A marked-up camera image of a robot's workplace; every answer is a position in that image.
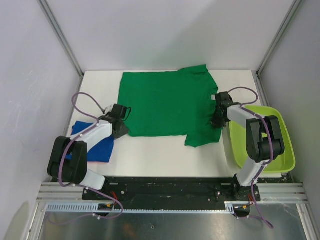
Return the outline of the green t shirt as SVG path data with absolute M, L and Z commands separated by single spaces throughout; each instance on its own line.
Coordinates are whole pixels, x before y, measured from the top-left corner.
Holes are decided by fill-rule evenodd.
M 206 65 L 177 71 L 125 72 L 118 104 L 131 108 L 125 124 L 131 137 L 185 136 L 185 146 L 218 143 L 211 124 L 219 90 Z

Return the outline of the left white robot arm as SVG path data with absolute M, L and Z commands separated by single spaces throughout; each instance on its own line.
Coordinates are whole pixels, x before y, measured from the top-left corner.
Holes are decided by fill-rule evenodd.
M 90 123 L 80 132 L 70 137 L 57 137 L 47 167 L 48 175 L 65 187 L 80 185 L 91 188 L 98 199 L 107 199 L 111 188 L 105 184 L 103 175 L 88 169 L 88 153 L 110 137 L 116 140 L 128 134 L 125 121 L 131 112 L 131 107 L 114 104 L 110 111 L 95 118 L 95 123 Z

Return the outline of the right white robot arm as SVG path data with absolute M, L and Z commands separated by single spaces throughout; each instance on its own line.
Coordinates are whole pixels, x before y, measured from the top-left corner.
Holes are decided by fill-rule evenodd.
M 255 196 L 254 185 L 264 169 L 285 152 L 285 144 L 277 116 L 262 116 L 244 104 L 234 102 L 230 94 L 214 95 L 216 102 L 211 124 L 215 129 L 235 122 L 245 129 L 245 149 L 248 155 L 243 168 L 234 175 L 230 185 L 230 196 L 236 201 L 246 201 L 248 195 Z

